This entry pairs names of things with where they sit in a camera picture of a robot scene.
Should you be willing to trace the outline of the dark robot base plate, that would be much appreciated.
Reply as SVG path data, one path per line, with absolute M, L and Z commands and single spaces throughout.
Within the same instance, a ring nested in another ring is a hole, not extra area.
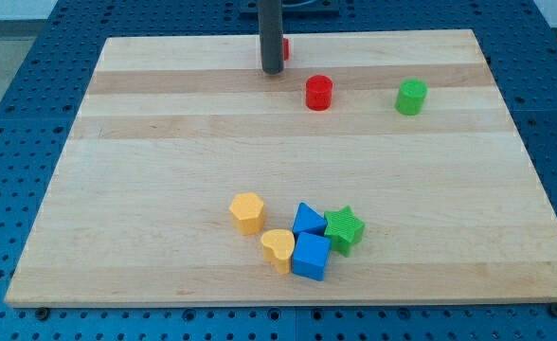
M 241 17 L 258 14 L 258 0 L 234 0 L 234 7 Z M 283 15 L 338 15 L 340 0 L 283 0 Z

